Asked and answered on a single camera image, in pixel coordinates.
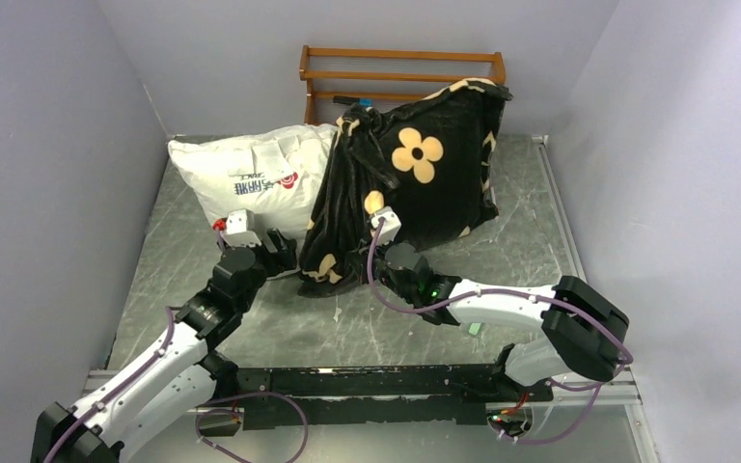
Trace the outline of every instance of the fabric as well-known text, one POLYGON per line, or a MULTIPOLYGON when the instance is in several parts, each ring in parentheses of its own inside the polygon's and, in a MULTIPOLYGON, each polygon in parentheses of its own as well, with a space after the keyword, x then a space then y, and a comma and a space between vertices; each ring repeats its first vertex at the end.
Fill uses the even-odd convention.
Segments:
POLYGON ((258 230, 300 240, 336 133, 331 124, 293 125, 199 145, 173 140, 168 149, 210 225, 249 209, 258 230))
POLYGON ((337 135, 300 254, 299 294, 324 297, 359 281, 351 263, 371 239, 370 214, 389 205, 397 242, 427 249, 498 215, 489 157, 506 87, 468 78, 388 113, 352 106, 337 135))

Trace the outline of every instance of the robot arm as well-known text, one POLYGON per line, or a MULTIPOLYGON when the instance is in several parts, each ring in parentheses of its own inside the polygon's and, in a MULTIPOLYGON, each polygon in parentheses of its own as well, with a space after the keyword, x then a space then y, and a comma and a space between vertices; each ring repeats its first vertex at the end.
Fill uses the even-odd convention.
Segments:
POLYGON ((556 285, 509 287, 441 275, 409 244, 376 248, 391 243, 400 227, 389 207, 370 221, 376 238, 369 249, 367 270, 372 275, 367 279, 381 282, 416 310, 383 301, 388 307, 417 313, 437 325, 497 323, 544 335, 502 351, 496 369, 507 379, 507 387, 521 391, 571 371, 606 382, 618 366, 631 362, 622 346, 628 317, 583 280, 562 276, 556 285))
POLYGON ((69 409, 54 403, 41 413, 32 463, 128 461, 186 410, 236 392, 237 366, 215 349, 266 279, 296 266, 295 242, 278 231, 267 233, 274 250, 236 241, 249 233, 229 233, 237 247, 224 246, 206 287, 169 314, 169 327, 140 356, 69 409))

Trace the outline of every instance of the black fabric with flower pattern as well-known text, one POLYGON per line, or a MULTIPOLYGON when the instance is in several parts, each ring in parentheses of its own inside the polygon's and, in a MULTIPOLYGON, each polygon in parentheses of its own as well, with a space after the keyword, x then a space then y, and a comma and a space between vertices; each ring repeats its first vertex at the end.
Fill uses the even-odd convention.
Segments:
POLYGON ((358 284, 351 257, 370 242, 369 215, 385 205, 402 223, 397 241, 420 251, 495 218, 489 158, 511 99, 506 87, 469 78, 384 114, 348 109, 301 250, 299 294, 327 297, 358 284))

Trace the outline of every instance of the gray wall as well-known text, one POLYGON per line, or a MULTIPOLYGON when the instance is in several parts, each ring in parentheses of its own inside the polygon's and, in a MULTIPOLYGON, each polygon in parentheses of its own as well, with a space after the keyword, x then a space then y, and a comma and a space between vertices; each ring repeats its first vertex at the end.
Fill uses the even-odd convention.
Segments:
POLYGON ((504 130, 548 133, 618 0, 99 0, 170 134, 301 123, 303 44, 501 51, 504 130))
POLYGON ((96 2, 0 1, 0 462, 108 354, 164 142, 96 2))
POLYGON ((621 1, 552 143, 664 462, 741 461, 741 2, 621 1))

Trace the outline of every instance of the red logo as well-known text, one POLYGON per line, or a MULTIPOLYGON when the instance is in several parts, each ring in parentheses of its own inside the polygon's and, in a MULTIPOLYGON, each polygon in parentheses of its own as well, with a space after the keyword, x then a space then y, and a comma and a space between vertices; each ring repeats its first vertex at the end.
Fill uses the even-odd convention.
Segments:
POLYGON ((285 177, 277 183, 283 185, 283 188, 290 190, 291 188, 293 188, 293 184, 297 181, 298 178, 299 176, 294 172, 293 175, 285 177))

